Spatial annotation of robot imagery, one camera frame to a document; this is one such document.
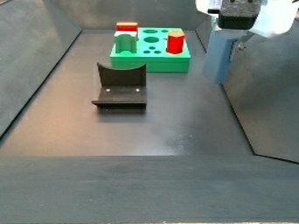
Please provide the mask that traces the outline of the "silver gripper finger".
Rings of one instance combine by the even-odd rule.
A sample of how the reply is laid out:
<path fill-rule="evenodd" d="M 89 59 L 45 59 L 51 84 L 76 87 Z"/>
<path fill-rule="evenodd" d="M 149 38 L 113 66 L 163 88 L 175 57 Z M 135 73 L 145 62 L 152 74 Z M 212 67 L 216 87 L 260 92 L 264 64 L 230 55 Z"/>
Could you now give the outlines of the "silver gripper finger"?
<path fill-rule="evenodd" d="M 238 45 L 236 48 L 243 51 L 246 49 L 246 43 L 248 42 L 248 40 L 252 38 L 254 33 L 251 31 L 248 31 L 239 39 L 238 39 Z"/>

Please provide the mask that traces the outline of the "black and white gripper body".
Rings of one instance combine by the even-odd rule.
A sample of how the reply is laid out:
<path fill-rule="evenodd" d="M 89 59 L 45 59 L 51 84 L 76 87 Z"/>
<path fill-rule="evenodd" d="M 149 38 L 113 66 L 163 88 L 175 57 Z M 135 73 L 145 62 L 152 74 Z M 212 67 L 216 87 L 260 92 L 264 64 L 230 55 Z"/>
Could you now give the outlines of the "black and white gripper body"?
<path fill-rule="evenodd" d="M 299 0 L 195 0 L 196 10 L 218 19 L 218 27 L 272 38 L 288 32 Z"/>

